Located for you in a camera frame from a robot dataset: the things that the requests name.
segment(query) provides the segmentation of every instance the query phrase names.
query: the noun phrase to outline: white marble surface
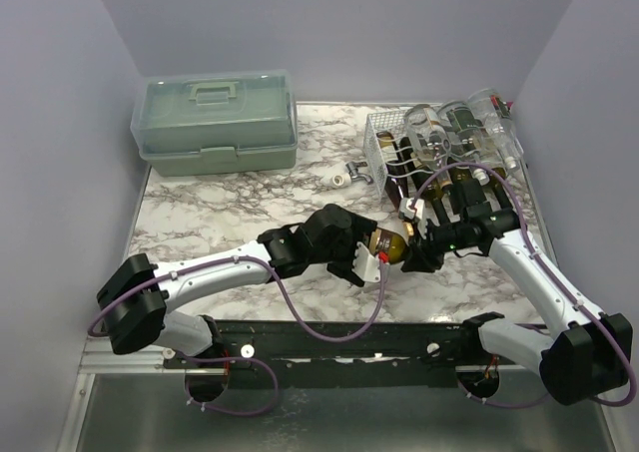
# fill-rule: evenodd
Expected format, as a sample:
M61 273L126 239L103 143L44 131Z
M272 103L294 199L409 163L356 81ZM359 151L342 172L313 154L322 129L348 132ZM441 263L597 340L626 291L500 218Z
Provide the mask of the white marble surface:
M300 147L292 170L195 178L161 178L151 171L129 253L170 261L224 251L268 228L305 221L328 203L401 231L391 204L380 202L372 186L353 183L332 190L322 185L322 178L343 172L347 161L363 158L366 115L377 111L383 108L299 105ZM536 233L530 194L516 186ZM352 286L321 265L288 279L287 287L307 320L366 320L377 296L376 285ZM228 290L182 310L224 319L293 320L274 284ZM435 274L404 274L395 266L378 320L461 321L487 311L516 322L539 320L532 304L490 259L451 255Z

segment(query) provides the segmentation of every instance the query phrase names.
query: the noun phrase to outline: dish rack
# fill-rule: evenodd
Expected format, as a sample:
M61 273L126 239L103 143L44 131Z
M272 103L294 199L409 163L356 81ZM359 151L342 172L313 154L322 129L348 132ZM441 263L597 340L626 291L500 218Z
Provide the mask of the dish rack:
M368 170L372 176L375 189L381 200L384 197L384 185L388 178L386 163L397 162L397 156L385 154L379 146L377 133L388 131L396 141L401 140L406 133L403 128L403 115L408 108L401 110L384 111L383 113L373 113L366 118L366 129L363 134L363 152L368 161Z

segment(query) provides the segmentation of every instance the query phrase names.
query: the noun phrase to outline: green plastic box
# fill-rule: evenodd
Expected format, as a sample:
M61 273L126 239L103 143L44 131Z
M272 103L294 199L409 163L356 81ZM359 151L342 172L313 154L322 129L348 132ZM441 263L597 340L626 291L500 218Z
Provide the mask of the green plastic box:
M297 114L286 71L149 78L131 132L162 176L292 168Z

